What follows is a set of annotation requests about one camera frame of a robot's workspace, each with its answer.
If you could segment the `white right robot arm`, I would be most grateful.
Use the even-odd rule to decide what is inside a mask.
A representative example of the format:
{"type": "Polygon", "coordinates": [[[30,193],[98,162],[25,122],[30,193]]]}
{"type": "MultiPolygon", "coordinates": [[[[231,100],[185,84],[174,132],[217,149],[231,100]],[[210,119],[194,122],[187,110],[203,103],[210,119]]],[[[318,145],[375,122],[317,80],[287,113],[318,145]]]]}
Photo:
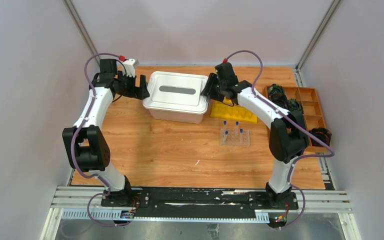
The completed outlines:
{"type": "Polygon", "coordinates": [[[265,201],[270,208],[278,209],[292,190],[295,161],[309,146],[304,116],[275,105],[248,81],[239,81],[229,62],[216,65],[215,73],[214,89],[218,98],[227,98],[249,110],[269,129],[268,145],[274,166],[266,183],[265,201]]]}

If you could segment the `pink plastic bin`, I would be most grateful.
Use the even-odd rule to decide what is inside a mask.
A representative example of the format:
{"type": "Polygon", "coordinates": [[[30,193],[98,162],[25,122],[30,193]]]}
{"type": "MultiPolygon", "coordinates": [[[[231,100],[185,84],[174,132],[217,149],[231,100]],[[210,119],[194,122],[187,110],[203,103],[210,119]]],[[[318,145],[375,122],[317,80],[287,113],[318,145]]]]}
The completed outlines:
{"type": "Polygon", "coordinates": [[[153,118],[157,120],[174,121],[182,123],[200,124],[208,107],[202,111],[172,111],[167,109],[148,108],[153,118]]]}

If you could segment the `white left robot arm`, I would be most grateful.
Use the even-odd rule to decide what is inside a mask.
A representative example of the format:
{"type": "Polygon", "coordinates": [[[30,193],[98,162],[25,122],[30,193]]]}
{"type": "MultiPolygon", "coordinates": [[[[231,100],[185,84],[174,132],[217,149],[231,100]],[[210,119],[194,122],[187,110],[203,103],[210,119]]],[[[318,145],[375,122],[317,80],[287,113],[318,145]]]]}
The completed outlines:
{"type": "Polygon", "coordinates": [[[84,64],[88,100],[78,120],[62,131],[70,166],[85,179],[97,179],[104,186],[103,201],[137,208],[140,197],[129,179],[111,163],[110,147],[101,130],[109,106],[117,97],[147,100],[151,94],[145,75],[136,75],[137,59],[108,53],[100,59],[94,78],[88,75],[91,59],[84,64]]]}

